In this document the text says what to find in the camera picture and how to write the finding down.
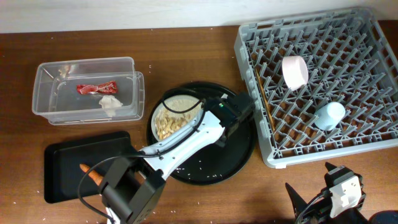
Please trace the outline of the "wooden chopstick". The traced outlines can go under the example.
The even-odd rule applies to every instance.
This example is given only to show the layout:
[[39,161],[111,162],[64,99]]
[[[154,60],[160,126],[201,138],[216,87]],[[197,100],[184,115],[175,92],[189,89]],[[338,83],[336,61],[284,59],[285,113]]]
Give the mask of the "wooden chopstick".
[[273,121],[272,116],[271,116],[271,111],[269,109],[269,104],[268,104],[268,101],[267,101],[267,98],[266,98],[266,95],[265,95],[265,91],[264,91],[264,88],[263,88],[263,85],[262,85],[262,80],[260,78],[260,75],[259,75],[256,67],[254,67],[254,71],[255,71],[255,74],[256,74],[256,77],[257,77],[257,80],[258,80],[258,83],[259,83],[259,88],[260,88],[261,95],[262,95],[262,98],[263,98],[263,101],[264,101],[264,105],[265,105],[265,109],[267,111],[267,115],[268,115],[268,118],[269,118],[269,121],[270,121],[270,124],[271,124],[271,129],[274,132],[275,131],[274,121]]

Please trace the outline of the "light blue cup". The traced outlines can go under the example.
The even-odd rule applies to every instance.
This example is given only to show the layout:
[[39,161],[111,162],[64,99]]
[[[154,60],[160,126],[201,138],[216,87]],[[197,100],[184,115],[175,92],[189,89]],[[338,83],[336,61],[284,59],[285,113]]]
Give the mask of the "light blue cup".
[[331,131],[343,119],[345,113],[345,107],[341,103],[331,102],[315,112],[318,117],[315,125],[318,129]]

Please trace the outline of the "white tissue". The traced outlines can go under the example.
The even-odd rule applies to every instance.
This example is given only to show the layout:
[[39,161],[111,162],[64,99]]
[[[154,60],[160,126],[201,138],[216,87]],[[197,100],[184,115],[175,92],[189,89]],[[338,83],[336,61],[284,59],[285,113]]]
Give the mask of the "white tissue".
[[123,103],[113,95],[104,95],[102,99],[100,99],[99,105],[101,105],[102,109],[105,110],[108,117],[112,118],[116,116],[116,108],[122,107]]

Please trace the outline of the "red snack wrapper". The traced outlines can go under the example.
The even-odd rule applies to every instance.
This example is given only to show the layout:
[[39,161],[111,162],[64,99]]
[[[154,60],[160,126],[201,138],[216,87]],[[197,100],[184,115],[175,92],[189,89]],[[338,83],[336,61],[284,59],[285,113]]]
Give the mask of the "red snack wrapper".
[[88,94],[116,94],[118,86],[115,81],[110,81],[98,85],[77,85],[76,90],[81,95]]

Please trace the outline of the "orange carrot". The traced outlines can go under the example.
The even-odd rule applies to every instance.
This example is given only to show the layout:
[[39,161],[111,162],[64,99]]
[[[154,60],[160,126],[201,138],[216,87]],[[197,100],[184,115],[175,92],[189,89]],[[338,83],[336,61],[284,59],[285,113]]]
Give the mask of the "orange carrot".
[[[86,164],[80,164],[80,169],[87,173],[90,169],[90,167]],[[97,171],[93,170],[88,173],[88,176],[95,182],[97,186],[99,186],[102,183],[103,176],[97,173]]]

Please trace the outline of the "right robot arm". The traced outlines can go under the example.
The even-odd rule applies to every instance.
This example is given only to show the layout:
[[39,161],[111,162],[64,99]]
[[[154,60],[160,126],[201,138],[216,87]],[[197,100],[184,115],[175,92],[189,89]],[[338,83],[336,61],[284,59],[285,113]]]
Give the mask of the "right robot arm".
[[345,166],[325,163],[328,172],[324,179],[326,187],[308,203],[286,184],[292,202],[295,223],[397,223],[397,211],[385,210],[365,218],[362,209],[366,194],[363,177]]

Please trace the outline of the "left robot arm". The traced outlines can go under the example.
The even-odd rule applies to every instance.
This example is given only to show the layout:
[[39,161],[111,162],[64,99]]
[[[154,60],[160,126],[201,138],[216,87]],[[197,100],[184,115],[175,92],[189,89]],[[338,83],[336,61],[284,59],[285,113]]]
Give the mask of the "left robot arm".
[[117,158],[99,185],[109,223],[142,222],[157,205],[171,173],[199,150],[230,137],[254,108],[246,93],[208,97],[176,133]]

